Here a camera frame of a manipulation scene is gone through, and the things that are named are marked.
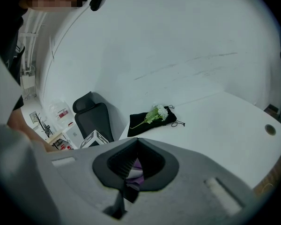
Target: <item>black office chair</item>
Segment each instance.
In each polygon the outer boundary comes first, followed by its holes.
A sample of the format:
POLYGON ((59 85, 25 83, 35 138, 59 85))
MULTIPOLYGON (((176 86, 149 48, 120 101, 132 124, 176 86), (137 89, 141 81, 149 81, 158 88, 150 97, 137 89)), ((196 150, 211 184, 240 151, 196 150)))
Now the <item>black office chair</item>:
POLYGON ((73 103, 73 111, 76 113, 75 121, 84 139, 97 130, 109 142, 114 141, 107 107, 104 103, 94 103, 91 92, 73 103))

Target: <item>white artificial flower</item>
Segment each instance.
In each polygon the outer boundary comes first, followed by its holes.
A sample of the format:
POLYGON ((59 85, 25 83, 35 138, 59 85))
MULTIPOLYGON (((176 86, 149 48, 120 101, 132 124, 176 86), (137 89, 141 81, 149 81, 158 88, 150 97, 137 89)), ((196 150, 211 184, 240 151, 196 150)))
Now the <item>white artificial flower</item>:
POLYGON ((168 111, 164 108, 164 106, 158 104, 155 108, 158 109, 158 114, 163 118, 163 121, 166 120, 168 117, 168 111))

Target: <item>white desk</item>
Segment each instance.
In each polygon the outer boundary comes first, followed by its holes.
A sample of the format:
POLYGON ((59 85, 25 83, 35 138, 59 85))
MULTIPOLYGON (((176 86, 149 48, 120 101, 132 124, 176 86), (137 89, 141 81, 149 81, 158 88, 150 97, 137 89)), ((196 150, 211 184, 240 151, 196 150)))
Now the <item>white desk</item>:
MULTIPOLYGON (((157 127, 137 137, 200 152, 219 163, 251 188, 267 175, 281 155, 281 124, 254 105, 229 93, 175 106, 183 125, 157 127), (276 129, 269 135, 265 125, 276 129)), ((127 138, 129 124, 120 139, 127 138)))

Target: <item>white pipe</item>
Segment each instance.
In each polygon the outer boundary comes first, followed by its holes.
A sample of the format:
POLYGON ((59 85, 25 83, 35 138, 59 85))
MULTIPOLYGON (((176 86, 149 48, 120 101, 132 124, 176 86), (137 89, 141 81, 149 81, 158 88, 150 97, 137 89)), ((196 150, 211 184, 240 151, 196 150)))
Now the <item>white pipe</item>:
MULTIPOLYGON (((38 15, 34 22, 34 26, 33 26, 31 33, 35 33, 37 31, 37 26, 38 26, 39 20, 41 19, 42 16, 43 16, 43 12, 38 12, 38 15)), ((34 39, 35 39, 34 37, 30 37, 29 46, 28 46, 27 68, 30 67, 30 57, 31 57, 32 43, 33 43, 34 39)))
MULTIPOLYGON (((25 30, 24 30, 25 33, 27 33, 28 30, 29 30, 29 26, 30 26, 33 14, 34 14, 34 10, 30 10, 29 16, 28 16, 28 19, 27 19, 27 22, 26 22, 26 25, 25 25, 25 30)), ((25 46, 25 49, 26 49, 26 37, 23 38, 23 45, 25 46)), ((24 54, 22 56, 21 64, 22 64, 22 68, 23 68, 23 70, 25 72, 26 71, 25 52, 24 52, 24 54)))
MULTIPOLYGON (((47 13, 43 13, 42 18, 38 21, 36 34, 38 34, 46 15, 47 15, 47 13)), ((27 72, 31 72, 32 55, 33 55, 34 45, 36 44, 37 37, 32 37, 32 39, 33 39, 33 43, 32 43, 32 48, 31 48, 31 54, 30 54, 30 57, 28 57, 29 70, 27 70, 27 72)))

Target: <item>black velvet pouch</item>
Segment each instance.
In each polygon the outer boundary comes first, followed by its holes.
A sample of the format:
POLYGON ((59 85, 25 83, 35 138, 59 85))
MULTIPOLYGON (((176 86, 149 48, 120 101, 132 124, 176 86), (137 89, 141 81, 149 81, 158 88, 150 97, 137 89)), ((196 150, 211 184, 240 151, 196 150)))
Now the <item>black velvet pouch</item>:
POLYGON ((166 118, 165 121, 162 121, 162 119, 160 118, 160 119, 157 119, 157 120, 151 122, 150 124, 145 122, 145 123, 139 125, 140 123, 142 123, 145 120, 147 112, 130 115, 130 126, 129 126, 127 136, 133 137, 133 136, 136 136, 136 135, 141 134, 143 132, 146 132, 146 131, 148 131, 152 128, 165 126, 169 123, 175 122, 177 120, 175 114, 172 113, 172 111, 169 109, 168 106, 166 106, 164 108, 168 111, 168 117, 166 118))

